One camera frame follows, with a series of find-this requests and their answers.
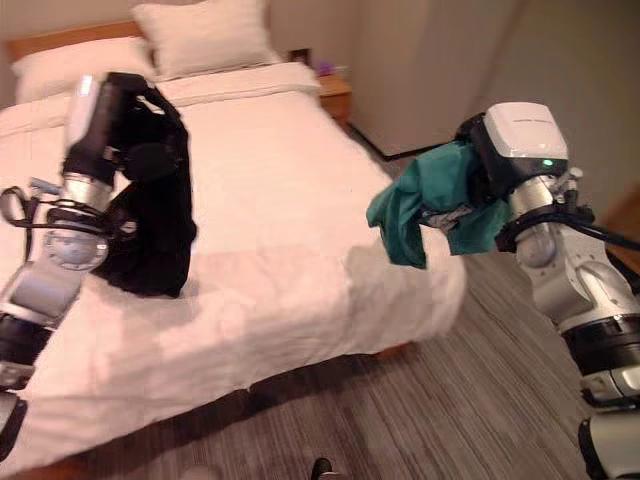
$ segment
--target mattress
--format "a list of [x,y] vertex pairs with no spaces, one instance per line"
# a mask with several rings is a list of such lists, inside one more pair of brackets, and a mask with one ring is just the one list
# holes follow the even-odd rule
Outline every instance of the mattress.
[[[285,63],[159,88],[191,134],[199,232],[189,279],[178,299],[142,299],[88,277],[21,392],[29,413],[0,475],[454,322],[461,260],[425,229],[428,271],[389,264],[365,219],[389,180],[319,107],[310,70]],[[68,106],[59,95],[0,113],[3,187],[57,181]],[[0,234],[0,279],[9,279],[23,232],[3,223]]]

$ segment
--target green cloth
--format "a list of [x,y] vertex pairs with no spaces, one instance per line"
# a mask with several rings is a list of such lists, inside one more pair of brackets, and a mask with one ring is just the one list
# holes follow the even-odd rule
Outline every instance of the green cloth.
[[427,268],[418,221],[425,216],[456,210],[473,211],[458,219],[447,233],[453,255],[488,252],[495,236],[509,221],[509,206],[502,200],[473,206],[467,179],[480,166],[473,146],[452,142],[420,155],[367,209],[370,227],[380,227],[382,241],[392,263]]

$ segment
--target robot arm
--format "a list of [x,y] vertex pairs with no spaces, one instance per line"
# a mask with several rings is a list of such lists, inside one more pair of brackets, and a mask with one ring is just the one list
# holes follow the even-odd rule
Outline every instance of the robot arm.
[[568,168],[549,109],[498,104],[466,122],[459,135],[471,138],[483,164],[472,197],[500,197],[511,207],[512,220],[496,239],[499,250],[516,252],[537,308],[582,374],[584,399],[609,409],[580,426],[588,473],[640,478],[640,306],[606,256],[603,230],[577,206],[582,172]]
[[[157,125],[138,121],[137,113],[147,108],[142,98],[164,112],[159,115],[167,132],[163,143],[145,142],[145,129]],[[171,173],[179,161],[172,132],[181,129],[178,112],[143,77],[84,77],[67,122],[62,186],[32,179],[31,199],[16,187],[0,197],[5,219],[27,229],[27,259],[0,295],[0,460],[13,448],[27,410],[10,391],[27,386],[36,358],[78,297],[84,277],[107,256],[109,226],[103,214],[116,171],[136,181]],[[34,224],[43,194],[57,199],[49,202],[46,223]],[[11,215],[12,195],[23,205],[24,219]],[[28,261],[33,228],[45,229],[44,244],[39,258]]]

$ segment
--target black cloth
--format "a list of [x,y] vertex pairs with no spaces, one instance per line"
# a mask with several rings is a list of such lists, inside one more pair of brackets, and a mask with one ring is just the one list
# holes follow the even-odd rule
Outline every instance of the black cloth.
[[[176,126],[146,107],[135,109],[125,122],[128,138],[123,138],[123,145],[162,143],[166,155],[158,162],[166,162],[168,156],[176,167],[161,178],[133,181],[113,199],[105,217],[115,236],[109,240],[107,259],[93,273],[128,292],[175,298],[187,280],[197,232],[192,219],[189,135],[179,120]],[[148,171],[153,164],[154,158],[139,153],[138,149],[138,157],[124,159],[125,176],[136,170],[133,162],[144,164],[138,171]]]

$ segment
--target nightstand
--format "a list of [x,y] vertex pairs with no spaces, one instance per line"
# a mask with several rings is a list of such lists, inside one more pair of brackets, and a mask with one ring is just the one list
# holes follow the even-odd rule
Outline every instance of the nightstand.
[[318,77],[320,89],[320,104],[329,115],[348,131],[347,122],[351,114],[351,86],[340,75],[325,75]]

